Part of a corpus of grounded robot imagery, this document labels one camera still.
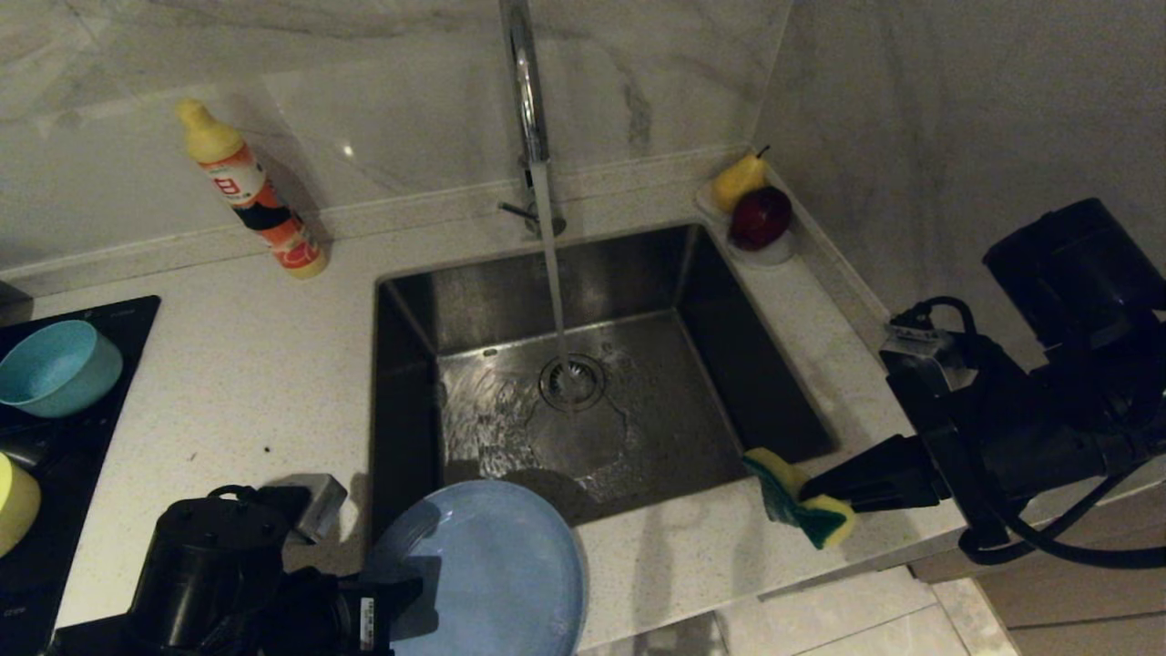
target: green scrubbing pad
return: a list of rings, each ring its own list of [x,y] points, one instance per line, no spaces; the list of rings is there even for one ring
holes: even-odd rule
[[[745,452],[745,467],[761,481],[765,514],[771,522],[800,528],[816,549],[834,546],[850,536],[855,512],[844,501],[819,495],[798,501],[808,478],[767,449]]]

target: drain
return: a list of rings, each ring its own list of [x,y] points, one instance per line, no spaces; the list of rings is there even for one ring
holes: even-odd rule
[[[586,410],[599,403],[607,385],[603,366],[581,354],[570,354],[567,360],[574,376],[567,374],[562,361],[557,358],[542,368],[542,374],[539,375],[539,393],[542,400],[563,412],[570,411],[571,408],[575,411]]]

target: marble backsplash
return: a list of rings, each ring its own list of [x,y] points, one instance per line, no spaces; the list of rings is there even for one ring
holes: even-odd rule
[[[1166,263],[1161,0],[795,2],[754,142],[891,310],[964,297],[1039,350],[981,263],[1097,196]]]
[[[788,0],[532,0],[553,165],[743,142]],[[238,126],[307,210],[517,177],[494,0],[12,0],[0,269],[234,219],[173,104]]]

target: sink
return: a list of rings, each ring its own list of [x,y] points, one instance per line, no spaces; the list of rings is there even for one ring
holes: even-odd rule
[[[577,525],[746,475],[743,450],[836,447],[700,225],[380,282],[373,536],[424,495],[503,479]]]

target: water stream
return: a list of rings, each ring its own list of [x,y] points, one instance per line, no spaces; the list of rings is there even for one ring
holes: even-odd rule
[[[575,397],[574,386],[577,382],[575,371],[571,369],[567,352],[567,336],[563,327],[563,296],[559,283],[559,255],[555,254],[555,230],[554,214],[550,210],[550,182],[547,178],[547,162],[534,162],[531,164],[531,178],[534,182],[534,200],[538,206],[539,223],[542,232],[542,252],[547,259],[547,280],[550,283],[550,304],[555,313],[555,333],[559,339],[559,365],[562,367],[562,385],[564,396],[570,400]],[[574,407],[570,407],[570,415],[574,417]]]

